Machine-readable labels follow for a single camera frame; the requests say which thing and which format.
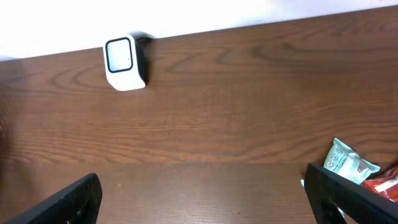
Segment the red Top chocolate bar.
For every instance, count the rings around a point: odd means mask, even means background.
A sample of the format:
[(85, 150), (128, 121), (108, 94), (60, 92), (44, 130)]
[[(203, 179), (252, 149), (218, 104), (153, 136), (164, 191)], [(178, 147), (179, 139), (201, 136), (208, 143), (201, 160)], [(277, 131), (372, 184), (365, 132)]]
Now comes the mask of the red Top chocolate bar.
[(375, 179), (365, 180), (361, 185), (392, 202), (397, 202), (397, 166)]

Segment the mint Zappy wipes pack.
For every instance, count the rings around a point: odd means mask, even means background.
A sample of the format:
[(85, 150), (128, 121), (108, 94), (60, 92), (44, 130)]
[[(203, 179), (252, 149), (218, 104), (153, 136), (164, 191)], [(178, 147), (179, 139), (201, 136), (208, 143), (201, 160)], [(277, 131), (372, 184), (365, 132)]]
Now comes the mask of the mint Zappy wipes pack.
[(322, 167), (358, 185), (380, 170), (379, 166), (362, 159), (356, 151), (338, 138), (334, 138)]

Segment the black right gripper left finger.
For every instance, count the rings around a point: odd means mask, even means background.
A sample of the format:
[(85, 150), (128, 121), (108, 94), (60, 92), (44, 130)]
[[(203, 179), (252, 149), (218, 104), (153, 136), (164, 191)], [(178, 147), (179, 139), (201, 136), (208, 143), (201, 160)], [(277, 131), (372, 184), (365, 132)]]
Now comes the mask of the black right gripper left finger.
[(89, 173), (5, 223), (96, 224), (102, 195), (99, 177)]

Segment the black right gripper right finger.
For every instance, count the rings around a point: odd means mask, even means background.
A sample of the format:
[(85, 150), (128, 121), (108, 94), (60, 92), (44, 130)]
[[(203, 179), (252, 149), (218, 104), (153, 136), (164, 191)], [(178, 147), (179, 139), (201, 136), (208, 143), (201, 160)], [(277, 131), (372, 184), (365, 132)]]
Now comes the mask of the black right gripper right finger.
[(309, 164), (304, 188), (317, 223), (397, 224), (397, 204), (318, 164)]

